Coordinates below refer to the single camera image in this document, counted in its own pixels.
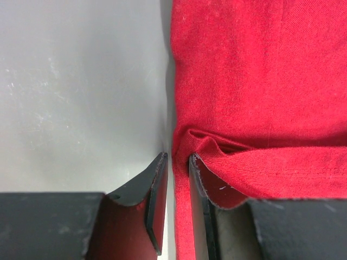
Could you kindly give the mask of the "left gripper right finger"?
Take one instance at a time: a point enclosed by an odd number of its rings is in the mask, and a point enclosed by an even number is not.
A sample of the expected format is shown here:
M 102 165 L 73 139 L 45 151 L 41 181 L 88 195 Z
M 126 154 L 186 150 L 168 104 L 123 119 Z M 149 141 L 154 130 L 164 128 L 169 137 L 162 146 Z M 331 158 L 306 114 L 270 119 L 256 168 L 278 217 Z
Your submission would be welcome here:
M 346 259 L 345 200 L 247 199 L 189 159 L 197 259 Z

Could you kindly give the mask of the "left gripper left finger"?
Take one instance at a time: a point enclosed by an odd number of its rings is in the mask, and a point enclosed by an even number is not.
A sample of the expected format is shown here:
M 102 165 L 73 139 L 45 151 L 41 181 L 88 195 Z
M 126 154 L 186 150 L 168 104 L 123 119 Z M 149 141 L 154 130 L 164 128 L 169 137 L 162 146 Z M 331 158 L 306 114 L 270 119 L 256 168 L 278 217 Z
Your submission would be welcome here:
M 1 193 L 1 259 L 157 259 L 168 155 L 110 193 Z

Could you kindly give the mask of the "red t shirt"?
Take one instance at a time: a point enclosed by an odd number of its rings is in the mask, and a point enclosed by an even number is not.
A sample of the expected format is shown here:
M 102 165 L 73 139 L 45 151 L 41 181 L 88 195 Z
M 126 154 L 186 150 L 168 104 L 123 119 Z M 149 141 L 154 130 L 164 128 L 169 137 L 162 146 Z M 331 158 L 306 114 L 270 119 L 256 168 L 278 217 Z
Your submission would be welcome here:
M 247 198 L 346 198 L 346 1 L 174 1 L 177 259 L 195 259 L 187 163 Z

